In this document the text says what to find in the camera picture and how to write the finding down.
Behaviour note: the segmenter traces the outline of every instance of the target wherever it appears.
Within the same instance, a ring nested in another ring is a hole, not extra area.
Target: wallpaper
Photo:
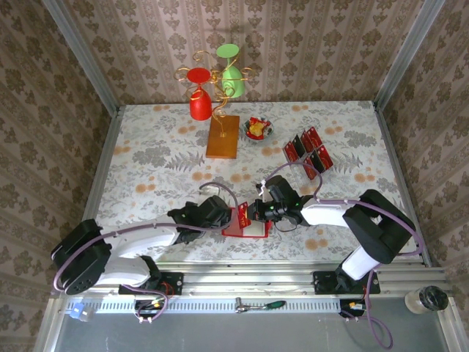
[[[447,0],[385,108],[426,244],[469,331],[469,1]]]
[[[1,351],[32,350],[109,120],[41,2],[0,1]]]
[[[65,0],[121,105],[184,101],[198,50],[241,47],[237,100],[373,100],[422,0]]]

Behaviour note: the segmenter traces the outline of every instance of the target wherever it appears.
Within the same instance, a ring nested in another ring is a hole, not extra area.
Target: snack in bowl
[[[272,123],[264,118],[251,117],[243,124],[245,135],[254,141],[262,141],[273,132]]]

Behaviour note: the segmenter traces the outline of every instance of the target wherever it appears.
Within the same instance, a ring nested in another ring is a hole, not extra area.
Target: small bowl
[[[266,128],[264,128],[264,133],[263,133],[264,134],[264,139],[252,139],[250,136],[248,136],[249,120],[247,120],[246,122],[244,122],[242,124],[244,135],[246,136],[246,138],[248,138],[250,141],[253,141],[253,142],[262,142],[262,141],[266,140],[267,138],[269,138],[270,136],[273,135],[273,123],[271,121],[265,119],[264,117],[258,117],[258,120],[265,121],[265,122],[270,122],[270,125],[267,126]]]

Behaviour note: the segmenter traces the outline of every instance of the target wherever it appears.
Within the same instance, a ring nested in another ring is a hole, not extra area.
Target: table
[[[186,201],[200,200],[199,186],[224,183],[239,202],[253,202],[254,185],[286,159],[282,147],[304,128],[316,127],[335,166],[323,174],[323,198],[357,197],[368,188],[381,191],[404,210],[373,106],[369,101],[305,103],[230,103],[227,114],[265,117],[275,128],[266,141],[252,142],[240,132],[237,159],[206,159],[210,120],[192,120],[188,104],[126,106],[108,170],[97,221],[128,224],[149,220]],[[317,186],[299,187],[291,170],[280,172],[301,194]],[[222,194],[229,202],[229,196]],[[279,223],[286,230],[288,221]],[[207,233],[188,245],[148,248],[158,261],[294,260],[342,261],[358,242],[345,228],[299,227],[288,233],[271,230],[269,238],[227,238]],[[416,248],[413,239],[404,251]],[[419,257],[405,260],[421,261]]]

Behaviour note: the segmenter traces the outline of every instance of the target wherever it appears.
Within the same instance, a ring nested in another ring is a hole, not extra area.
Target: green screwdriver handle
[[[285,304],[287,304],[287,301],[275,301],[272,303],[267,303],[265,305],[265,309],[266,310],[278,309],[278,308],[282,308]]]

